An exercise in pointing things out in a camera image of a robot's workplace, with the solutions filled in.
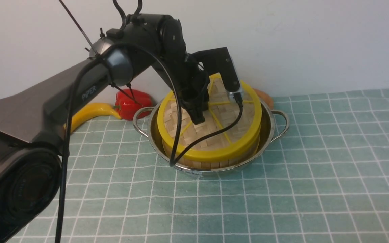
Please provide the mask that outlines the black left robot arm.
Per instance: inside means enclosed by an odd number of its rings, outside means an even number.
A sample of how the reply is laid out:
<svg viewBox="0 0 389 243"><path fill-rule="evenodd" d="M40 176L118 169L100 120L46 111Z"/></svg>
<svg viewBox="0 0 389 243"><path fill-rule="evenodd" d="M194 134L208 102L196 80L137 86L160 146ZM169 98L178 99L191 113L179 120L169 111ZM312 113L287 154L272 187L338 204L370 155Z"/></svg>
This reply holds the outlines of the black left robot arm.
<svg viewBox="0 0 389 243"><path fill-rule="evenodd" d="M0 99L0 243L54 200L68 154L66 122L108 85L125 86L153 67L180 104L198 115L195 98L207 75L186 51L182 25L170 15L130 15L123 29L101 34L90 57L16 95Z"/></svg>

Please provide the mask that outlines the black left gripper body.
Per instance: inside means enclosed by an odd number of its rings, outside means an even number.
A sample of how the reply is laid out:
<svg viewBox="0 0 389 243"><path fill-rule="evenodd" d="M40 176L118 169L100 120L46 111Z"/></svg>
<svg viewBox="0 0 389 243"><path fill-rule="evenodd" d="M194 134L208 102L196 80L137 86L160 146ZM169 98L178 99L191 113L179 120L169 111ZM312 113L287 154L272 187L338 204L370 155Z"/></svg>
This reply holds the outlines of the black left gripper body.
<svg viewBox="0 0 389 243"><path fill-rule="evenodd" d="M206 71L199 68L200 54L161 54L167 70L161 70L161 78L176 93L182 108L197 125L205 122L203 112L208 108L207 86L210 83Z"/></svg>

